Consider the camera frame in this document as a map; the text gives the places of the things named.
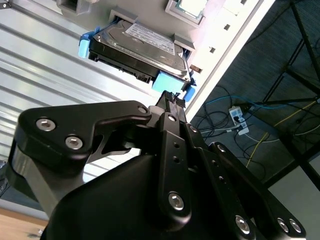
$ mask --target floor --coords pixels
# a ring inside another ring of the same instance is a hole
[[[239,55],[221,78],[218,86],[211,92],[206,102],[222,96],[227,96],[228,94],[223,88],[225,88],[233,96],[246,97],[254,102],[263,100],[269,91],[269,88],[277,79],[282,69],[286,66],[291,54],[302,38],[293,12],[290,8],[287,9],[288,6],[289,1],[278,0],[274,3],[267,15],[259,24],[258,28],[252,34],[247,44],[243,47]],[[313,50],[317,56],[317,60],[320,60],[320,51],[317,49],[320,46],[318,44],[318,40],[320,39],[320,28],[318,27],[320,25],[320,18],[318,15],[320,12],[320,4],[317,0],[302,0],[297,1],[296,6],[305,30],[308,34],[309,40],[313,45]],[[284,11],[284,13],[276,20],[274,24],[272,24],[271,27],[269,27],[261,36],[251,41],[251,39],[263,32],[264,29],[270,23],[272,23],[282,11]],[[316,74],[305,47],[302,49],[292,68],[294,71],[300,73],[301,76],[310,80],[310,82],[312,82],[314,85],[320,86],[320,82],[316,80]],[[306,89],[290,76],[286,76],[270,98],[270,101],[312,97],[315,97],[313,92]],[[233,105],[239,103],[244,103],[244,101],[235,98],[232,99]],[[301,108],[307,104],[309,103],[295,103],[296,106]],[[224,113],[228,113],[230,106],[231,103],[229,98],[221,99],[206,105],[208,113],[216,112],[211,115],[213,124],[217,124],[225,118]],[[270,125],[274,125],[296,111],[297,109],[291,106],[286,106],[279,109],[261,108],[255,113],[255,116],[261,118]],[[311,111],[315,114],[319,114],[319,104],[314,104]],[[294,117],[291,117],[285,122],[279,124],[277,128],[284,132],[294,132],[295,129],[300,125],[300,121],[305,114],[305,112],[301,111]],[[209,123],[206,120],[200,122],[203,118],[199,116],[204,116],[203,108],[199,110],[197,116],[198,117],[195,117],[191,122],[196,126],[199,125],[200,129],[207,128]],[[303,133],[320,124],[318,117],[313,117],[309,120],[306,120],[309,117],[313,116],[307,113],[302,121],[301,126],[296,131],[297,133]],[[221,128],[226,123],[227,122],[225,121],[217,127]],[[229,118],[229,123],[225,125],[224,128],[232,126],[234,126],[234,124]],[[222,131],[216,130],[214,134],[216,135],[221,132]],[[208,138],[206,139],[206,143],[223,143],[233,152],[236,157],[239,157],[239,160],[242,161],[243,164],[247,164],[248,160],[244,158],[244,152],[240,150],[235,143],[235,133],[236,132],[233,131],[220,136]],[[264,132],[252,125],[249,126],[248,135],[259,141],[264,135]],[[312,143],[320,140],[320,128],[310,134],[304,135],[303,139],[295,137],[294,144],[302,152],[312,146],[311,143],[304,142],[304,137],[307,138],[307,141]],[[270,141],[273,139],[275,138],[270,136],[268,140]],[[256,144],[255,141],[244,135],[237,135],[236,141],[242,149],[252,146],[247,150],[249,155],[252,154]],[[248,165],[248,169],[250,169],[250,171],[256,175],[257,178],[264,182],[288,165],[292,160],[292,156],[288,153],[280,141],[266,142],[260,144],[260,146],[257,148],[252,161]]]

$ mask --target power strip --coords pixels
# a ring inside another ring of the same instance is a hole
[[[238,135],[247,134],[249,132],[249,128],[248,128],[248,125],[247,125],[245,119],[242,117],[243,113],[241,111],[241,107],[233,106],[232,108],[229,109],[229,113],[230,113],[231,119],[233,121],[233,124],[235,126],[240,125],[242,127],[242,129],[240,131],[238,131]]]

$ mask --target white wall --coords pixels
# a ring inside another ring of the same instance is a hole
[[[320,173],[320,157],[311,165]],[[269,190],[302,223],[307,240],[320,239],[320,191],[300,167]]]

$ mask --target white label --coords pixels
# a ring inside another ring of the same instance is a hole
[[[155,46],[161,50],[166,51],[172,55],[175,53],[175,44],[170,38],[161,36],[160,34],[151,31],[144,26],[134,23],[131,27],[125,31],[127,34],[136,37],[152,46]]]

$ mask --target corrugated metal panel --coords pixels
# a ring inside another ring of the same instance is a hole
[[[0,160],[7,160],[19,114],[29,108],[137,100],[160,96],[151,86],[100,62],[78,57],[88,32],[33,1],[0,10]],[[85,167],[85,181],[137,154],[111,156]]]

